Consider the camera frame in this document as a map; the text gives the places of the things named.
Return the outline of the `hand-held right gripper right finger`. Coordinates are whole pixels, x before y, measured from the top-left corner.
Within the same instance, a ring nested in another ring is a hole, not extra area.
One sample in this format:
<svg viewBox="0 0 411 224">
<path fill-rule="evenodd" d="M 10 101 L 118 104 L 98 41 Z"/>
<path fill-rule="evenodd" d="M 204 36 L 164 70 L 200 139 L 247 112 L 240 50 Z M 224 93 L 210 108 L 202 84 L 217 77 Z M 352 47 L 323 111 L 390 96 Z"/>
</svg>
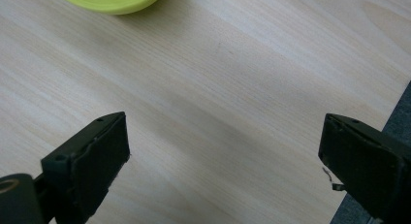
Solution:
<svg viewBox="0 0 411 224">
<path fill-rule="evenodd" d="M 328 113 L 319 158 L 373 218 L 411 224 L 411 147 L 357 119 Z"/>
</svg>

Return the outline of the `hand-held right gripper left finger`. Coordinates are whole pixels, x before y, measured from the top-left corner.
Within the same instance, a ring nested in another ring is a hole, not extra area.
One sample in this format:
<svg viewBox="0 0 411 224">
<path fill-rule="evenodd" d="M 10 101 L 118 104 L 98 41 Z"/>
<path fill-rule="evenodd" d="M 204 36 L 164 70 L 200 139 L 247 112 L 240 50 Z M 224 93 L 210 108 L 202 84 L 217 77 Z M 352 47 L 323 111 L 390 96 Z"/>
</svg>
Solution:
<svg viewBox="0 0 411 224">
<path fill-rule="evenodd" d="M 41 160 L 58 224 L 94 215 L 130 157 L 126 115 L 101 116 Z"/>
</svg>

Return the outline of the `lime green plastic plate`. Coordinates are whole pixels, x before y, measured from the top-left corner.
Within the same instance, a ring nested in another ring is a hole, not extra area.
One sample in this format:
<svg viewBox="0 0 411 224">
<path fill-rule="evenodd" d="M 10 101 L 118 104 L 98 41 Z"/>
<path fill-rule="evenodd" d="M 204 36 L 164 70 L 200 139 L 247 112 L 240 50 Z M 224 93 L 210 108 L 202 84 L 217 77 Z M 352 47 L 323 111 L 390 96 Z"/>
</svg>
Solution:
<svg viewBox="0 0 411 224">
<path fill-rule="evenodd" d="M 154 4 L 157 0 L 66 0 L 88 11 L 108 14 L 127 15 L 138 12 Z"/>
</svg>

